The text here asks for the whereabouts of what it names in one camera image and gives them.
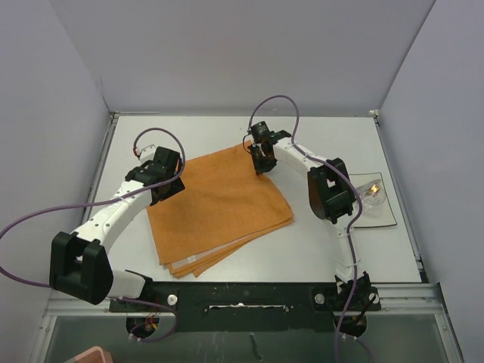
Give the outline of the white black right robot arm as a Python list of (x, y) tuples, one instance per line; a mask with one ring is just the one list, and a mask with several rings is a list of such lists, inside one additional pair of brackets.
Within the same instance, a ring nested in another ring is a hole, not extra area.
[(335, 275), (339, 284), (337, 302), (345, 309), (355, 308), (364, 298), (360, 286), (353, 281), (365, 270), (360, 266), (353, 239), (354, 206), (357, 201), (345, 163), (340, 159), (326, 159), (312, 153), (293, 140), (289, 132), (275, 132), (262, 121), (249, 128), (252, 137), (248, 150), (256, 174), (273, 170), (285, 163), (306, 178), (309, 205), (314, 215), (327, 223), (332, 238)]

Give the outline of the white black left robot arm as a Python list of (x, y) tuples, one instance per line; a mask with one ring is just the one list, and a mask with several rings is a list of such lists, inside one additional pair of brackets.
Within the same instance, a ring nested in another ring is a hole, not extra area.
[(134, 218), (149, 206), (184, 190), (180, 172), (184, 155), (165, 147), (146, 147), (141, 164), (130, 170), (113, 196), (71, 233), (58, 233), (51, 243), (49, 285), (53, 290), (97, 305), (126, 298), (138, 311), (148, 309), (154, 292), (149, 278), (133, 271), (114, 271), (108, 253)]

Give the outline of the orange cloth napkin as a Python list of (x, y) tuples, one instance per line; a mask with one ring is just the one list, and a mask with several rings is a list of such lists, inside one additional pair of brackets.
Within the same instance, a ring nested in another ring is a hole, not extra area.
[(189, 160), (185, 189), (147, 210), (160, 264), (175, 278), (200, 276), (248, 242), (289, 225), (275, 184), (233, 146)]

